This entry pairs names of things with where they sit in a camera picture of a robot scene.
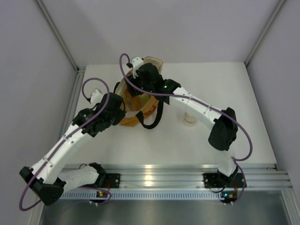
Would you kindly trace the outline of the tan canvas tote bag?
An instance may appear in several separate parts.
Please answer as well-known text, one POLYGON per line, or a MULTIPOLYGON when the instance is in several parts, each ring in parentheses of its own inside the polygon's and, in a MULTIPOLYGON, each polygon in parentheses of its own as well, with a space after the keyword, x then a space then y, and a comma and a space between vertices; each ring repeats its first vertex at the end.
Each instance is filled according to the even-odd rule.
MULTIPOLYGON (((150 63, 153 64, 156 71, 162 71, 163 61, 158 58, 147 56, 145 58, 135 57, 128 59, 127 66, 130 68, 130 71, 127 72, 126 77, 131 79, 136 86, 138 85, 136 70, 140 66, 150 63)), ((146 93, 138 95, 137 91, 124 78, 115 84, 113 92, 121 96, 125 104, 122 109, 126 111, 126 115, 119 122, 121 126, 134 127, 140 123, 145 129, 153 129, 159 124, 163 114, 164 103, 156 100, 154 96, 146 93)))

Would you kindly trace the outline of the white round jar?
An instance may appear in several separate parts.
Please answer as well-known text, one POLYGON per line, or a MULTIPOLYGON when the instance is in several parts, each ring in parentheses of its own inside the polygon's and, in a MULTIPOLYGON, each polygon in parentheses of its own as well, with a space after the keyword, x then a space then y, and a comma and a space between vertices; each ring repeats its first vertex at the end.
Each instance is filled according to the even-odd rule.
POLYGON ((198 122, 198 119, 194 117, 193 115, 189 114, 188 112, 185 112, 184 115, 184 124, 187 127, 194 127, 198 122))

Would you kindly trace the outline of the green pump bottle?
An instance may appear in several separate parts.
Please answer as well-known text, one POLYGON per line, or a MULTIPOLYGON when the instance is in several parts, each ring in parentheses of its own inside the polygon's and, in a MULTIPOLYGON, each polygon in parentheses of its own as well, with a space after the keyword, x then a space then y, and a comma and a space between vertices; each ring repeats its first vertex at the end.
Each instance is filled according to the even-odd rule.
POLYGON ((143 94, 139 95, 138 98, 141 102, 147 102, 150 99, 150 95, 143 93, 143 94))

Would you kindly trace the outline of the orange bottle pink cap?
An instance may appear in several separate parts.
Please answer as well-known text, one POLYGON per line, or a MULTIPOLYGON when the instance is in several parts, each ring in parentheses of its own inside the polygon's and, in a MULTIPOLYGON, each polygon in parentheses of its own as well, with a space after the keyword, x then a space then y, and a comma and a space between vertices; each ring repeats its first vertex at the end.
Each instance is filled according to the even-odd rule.
POLYGON ((126 103, 127 107, 130 111, 140 111, 141 109, 141 101, 138 97, 132 97, 129 93, 128 89, 125 91, 126 103))

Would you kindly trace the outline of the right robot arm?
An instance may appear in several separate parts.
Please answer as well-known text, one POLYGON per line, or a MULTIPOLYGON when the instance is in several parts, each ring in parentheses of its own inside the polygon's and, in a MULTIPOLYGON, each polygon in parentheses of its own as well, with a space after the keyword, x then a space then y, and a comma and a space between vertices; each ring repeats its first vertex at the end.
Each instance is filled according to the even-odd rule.
POLYGON ((164 79, 152 63, 132 61, 127 63, 127 67, 132 74, 124 78, 132 97, 149 94, 161 105, 168 104, 185 110, 210 130, 208 142, 221 153, 214 182, 221 187, 231 185, 238 174, 236 160, 230 152, 240 128, 235 111, 230 107, 217 109, 193 97, 178 82, 164 79))

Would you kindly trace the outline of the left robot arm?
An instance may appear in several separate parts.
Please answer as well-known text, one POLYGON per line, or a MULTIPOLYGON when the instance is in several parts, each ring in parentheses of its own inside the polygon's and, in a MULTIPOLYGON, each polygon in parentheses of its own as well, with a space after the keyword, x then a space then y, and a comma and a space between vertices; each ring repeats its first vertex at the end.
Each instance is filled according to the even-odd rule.
POLYGON ((46 206, 79 187, 101 188, 106 181, 106 171, 98 163, 80 169, 62 172, 76 152, 98 133, 116 126, 125 117, 125 103, 121 96, 104 94, 93 108, 85 108, 72 120, 66 133, 55 146, 31 167, 23 167, 19 174, 46 206))

